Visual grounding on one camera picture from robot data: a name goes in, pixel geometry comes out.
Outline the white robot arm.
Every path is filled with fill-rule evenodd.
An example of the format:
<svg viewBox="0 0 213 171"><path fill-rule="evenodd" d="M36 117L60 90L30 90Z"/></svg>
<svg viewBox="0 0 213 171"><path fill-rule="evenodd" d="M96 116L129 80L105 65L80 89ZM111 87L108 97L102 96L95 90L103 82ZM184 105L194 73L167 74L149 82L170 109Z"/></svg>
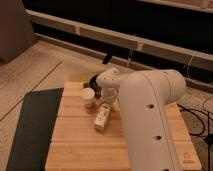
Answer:
<svg viewBox="0 0 213 171"><path fill-rule="evenodd" d="M183 95L182 74L176 70L121 74L111 68L96 81L104 99L119 101L131 171L181 171L165 105Z"/></svg>

